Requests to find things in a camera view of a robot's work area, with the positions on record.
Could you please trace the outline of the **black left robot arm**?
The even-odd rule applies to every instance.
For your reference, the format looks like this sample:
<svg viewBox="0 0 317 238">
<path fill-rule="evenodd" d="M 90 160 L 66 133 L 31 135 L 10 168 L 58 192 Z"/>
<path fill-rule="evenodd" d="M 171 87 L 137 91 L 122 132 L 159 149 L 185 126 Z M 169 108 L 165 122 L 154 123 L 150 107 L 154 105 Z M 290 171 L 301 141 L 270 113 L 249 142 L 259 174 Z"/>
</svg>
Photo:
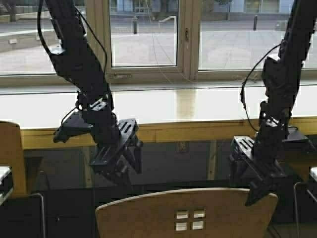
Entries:
<svg viewBox="0 0 317 238">
<path fill-rule="evenodd" d="M 97 174 L 116 185 L 130 185 L 129 169 L 142 171 L 142 141 L 137 137 L 135 119 L 118 120 L 112 92 L 101 64 L 91 49 L 86 29 L 89 24 L 71 0 L 46 2 L 59 47 L 51 51 L 42 45 L 58 76 L 78 88 L 76 106 L 55 131 L 54 142 L 90 134 L 97 152 L 90 162 Z M 230 179 L 235 182 L 247 168 L 256 174 L 250 182 L 246 206 L 257 203 L 270 193 L 278 193 L 286 175 L 278 162 L 282 141 L 287 137 L 290 112 L 282 107 L 276 89 L 267 89 L 268 100 L 261 105 L 260 128 L 253 145 L 236 145 L 231 155 Z"/>
</svg>

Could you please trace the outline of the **robot base left corner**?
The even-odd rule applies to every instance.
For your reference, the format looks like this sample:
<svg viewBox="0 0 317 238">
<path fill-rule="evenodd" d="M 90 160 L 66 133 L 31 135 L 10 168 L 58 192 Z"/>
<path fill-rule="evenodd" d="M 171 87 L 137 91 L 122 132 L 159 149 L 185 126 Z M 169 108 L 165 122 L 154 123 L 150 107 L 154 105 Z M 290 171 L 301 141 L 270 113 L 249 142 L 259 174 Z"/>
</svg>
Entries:
<svg viewBox="0 0 317 238">
<path fill-rule="evenodd" d="M 0 167 L 0 205 L 2 205 L 13 192 L 12 169 L 10 166 Z"/>
</svg>

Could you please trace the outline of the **robot base right corner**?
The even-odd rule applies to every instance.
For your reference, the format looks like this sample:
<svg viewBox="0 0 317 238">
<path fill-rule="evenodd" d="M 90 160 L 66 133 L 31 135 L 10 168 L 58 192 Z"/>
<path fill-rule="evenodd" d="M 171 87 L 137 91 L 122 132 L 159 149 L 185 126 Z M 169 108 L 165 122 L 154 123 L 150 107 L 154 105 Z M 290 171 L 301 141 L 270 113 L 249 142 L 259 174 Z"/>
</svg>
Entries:
<svg viewBox="0 0 317 238">
<path fill-rule="evenodd" d="M 312 194 L 314 199 L 317 199 L 317 168 L 316 167 L 310 168 L 308 191 Z"/>
</svg>

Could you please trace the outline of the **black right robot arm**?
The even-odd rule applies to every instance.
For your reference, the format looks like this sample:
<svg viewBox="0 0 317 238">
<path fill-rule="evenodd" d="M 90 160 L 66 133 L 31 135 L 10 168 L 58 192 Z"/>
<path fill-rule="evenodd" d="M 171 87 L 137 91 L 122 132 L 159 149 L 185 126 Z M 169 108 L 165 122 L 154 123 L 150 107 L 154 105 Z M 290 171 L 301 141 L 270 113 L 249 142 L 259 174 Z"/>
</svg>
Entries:
<svg viewBox="0 0 317 238">
<path fill-rule="evenodd" d="M 293 2 L 285 35 L 278 54 L 267 55 L 262 70 L 266 100 L 260 104 L 256 137 L 234 136 L 231 179 L 250 168 L 256 178 L 250 182 L 249 196 L 259 199 L 286 177 L 278 159 L 290 135 L 289 121 L 299 92 L 301 74 L 307 59 L 317 21 L 315 0 Z"/>
</svg>

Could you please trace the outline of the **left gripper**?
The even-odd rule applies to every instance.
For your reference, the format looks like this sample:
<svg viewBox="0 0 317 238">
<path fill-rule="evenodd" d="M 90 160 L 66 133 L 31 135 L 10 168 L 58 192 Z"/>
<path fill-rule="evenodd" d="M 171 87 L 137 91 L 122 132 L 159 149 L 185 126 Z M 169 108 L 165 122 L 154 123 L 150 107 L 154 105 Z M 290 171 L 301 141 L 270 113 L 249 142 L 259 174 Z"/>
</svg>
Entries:
<svg viewBox="0 0 317 238">
<path fill-rule="evenodd" d="M 138 124 L 135 119 L 117 120 L 114 113 L 84 110 L 83 119 L 92 125 L 90 134 L 97 145 L 90 166 L 94 173 L 118 186 L 131 188 L 129 165 L 136 173 L 142 171 Z"/>
</svg>

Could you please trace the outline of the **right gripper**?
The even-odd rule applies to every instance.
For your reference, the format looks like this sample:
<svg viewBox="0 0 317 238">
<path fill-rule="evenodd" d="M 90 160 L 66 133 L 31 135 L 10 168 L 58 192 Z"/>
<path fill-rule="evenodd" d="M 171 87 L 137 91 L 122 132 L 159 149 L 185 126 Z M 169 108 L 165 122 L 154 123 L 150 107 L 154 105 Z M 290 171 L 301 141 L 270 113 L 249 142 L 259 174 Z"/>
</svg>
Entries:
<svg viewBox="0 0 317 238">
<path fill-rule="evenodd" d="M 270 127 L 265 125 L 259 129 L 256 137 L 236 135 L 231 141 L 229 155 L 231 183 L 237 183 L 247 170 L 254 177 L 287 176 L 280 165 L 283 155 L 282 140 L 287 138 L 287 124 Z"/>
</svg>

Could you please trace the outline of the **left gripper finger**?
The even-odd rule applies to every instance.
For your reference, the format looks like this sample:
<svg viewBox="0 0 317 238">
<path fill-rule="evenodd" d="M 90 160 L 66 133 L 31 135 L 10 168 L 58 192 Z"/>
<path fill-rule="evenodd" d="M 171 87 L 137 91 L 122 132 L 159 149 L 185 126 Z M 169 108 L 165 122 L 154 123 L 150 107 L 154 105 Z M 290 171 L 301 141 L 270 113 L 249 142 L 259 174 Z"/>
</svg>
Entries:
<svg viewBox="0 0 317 238">
<path fill-rule="evenodd" d="M 270 194 L 276 195 L 277 199 L 283 197 L 282 192 L 287 184 L 287 176 L 246 178 L 245 183 L 249 186 L 249 195 L 245 206 L 253 206 Z"/>
</svg>

